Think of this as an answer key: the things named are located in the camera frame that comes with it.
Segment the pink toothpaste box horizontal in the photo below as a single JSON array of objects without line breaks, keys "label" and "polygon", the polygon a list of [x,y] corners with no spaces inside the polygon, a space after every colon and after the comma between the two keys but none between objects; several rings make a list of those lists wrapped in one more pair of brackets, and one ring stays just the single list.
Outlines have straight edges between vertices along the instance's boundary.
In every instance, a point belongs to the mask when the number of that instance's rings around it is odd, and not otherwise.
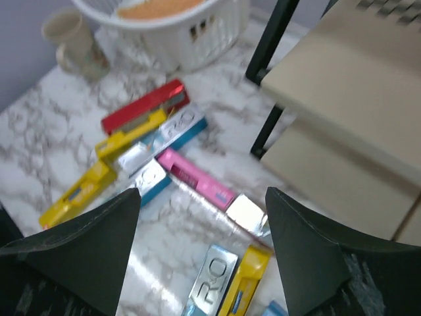
[{"label": "pink toothpaste box horizontal", "polygon": [[172,148],[167,148],[158,155],[157,161],[171,175],[187,184],[221,211],[226,211],[237,197],[235,192]]}]

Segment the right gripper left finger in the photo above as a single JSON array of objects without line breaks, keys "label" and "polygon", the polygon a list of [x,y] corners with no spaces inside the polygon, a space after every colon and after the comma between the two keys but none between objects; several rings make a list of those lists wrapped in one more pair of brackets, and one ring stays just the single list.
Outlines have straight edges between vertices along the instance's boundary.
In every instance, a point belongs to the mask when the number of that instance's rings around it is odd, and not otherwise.
[{"label": "right gripper left finger", "polygon": [[130,188],[1,247],[1,314],[115,315],[140,207]]}]

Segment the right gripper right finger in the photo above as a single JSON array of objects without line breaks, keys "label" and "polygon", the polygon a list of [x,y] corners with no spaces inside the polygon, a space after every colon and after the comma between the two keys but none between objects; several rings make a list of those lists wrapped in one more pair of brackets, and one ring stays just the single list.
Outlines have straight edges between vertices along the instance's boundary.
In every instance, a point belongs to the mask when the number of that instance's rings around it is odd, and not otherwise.
[{"label": "right gripper right finger", "polygon": [[275,187],[266,210],[290,315],[419,315],[420,248],[329,219]]}]

